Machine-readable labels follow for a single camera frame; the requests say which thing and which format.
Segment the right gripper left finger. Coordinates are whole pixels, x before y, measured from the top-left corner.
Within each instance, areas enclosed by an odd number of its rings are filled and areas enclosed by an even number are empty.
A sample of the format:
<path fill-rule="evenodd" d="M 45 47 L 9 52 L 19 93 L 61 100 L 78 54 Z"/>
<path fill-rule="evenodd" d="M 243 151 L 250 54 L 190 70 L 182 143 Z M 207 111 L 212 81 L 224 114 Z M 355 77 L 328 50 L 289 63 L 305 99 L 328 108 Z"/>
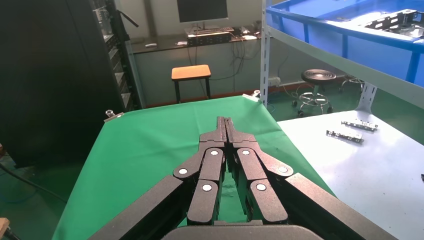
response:
<path fill-rule="evenodd" d="M 225 172 L 227 131 L 224 117 L 216 129 L 200 135 L 197 152 L 107 224 L 92 240 L 159 240 L 183 219 L 188 225 L 211 225 L 219 212 Z"/>

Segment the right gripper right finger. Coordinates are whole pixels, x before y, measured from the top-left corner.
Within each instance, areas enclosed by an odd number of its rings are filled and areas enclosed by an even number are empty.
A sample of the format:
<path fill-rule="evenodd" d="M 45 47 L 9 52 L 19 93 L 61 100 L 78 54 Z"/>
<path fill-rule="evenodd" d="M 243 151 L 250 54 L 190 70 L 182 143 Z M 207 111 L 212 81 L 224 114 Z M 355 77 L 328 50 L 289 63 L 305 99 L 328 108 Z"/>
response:
<path fill-rule="evenodd" d="M 391 240 L 393 236 L 289 165 L 261 150 L 254 135 L 226 118 L 229 161 L 259 240 Z"/>

